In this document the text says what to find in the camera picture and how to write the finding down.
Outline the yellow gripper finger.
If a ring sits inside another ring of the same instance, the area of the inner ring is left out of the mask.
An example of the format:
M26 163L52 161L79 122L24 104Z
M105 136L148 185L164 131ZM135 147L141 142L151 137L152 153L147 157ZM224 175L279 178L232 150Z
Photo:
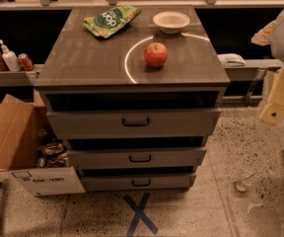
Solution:
M271 125L284 119L284 65L273 76L273 83L259 119Z
M276 25L275 21L268 23L251 38L251 42L260 46L271 44L271 36Z

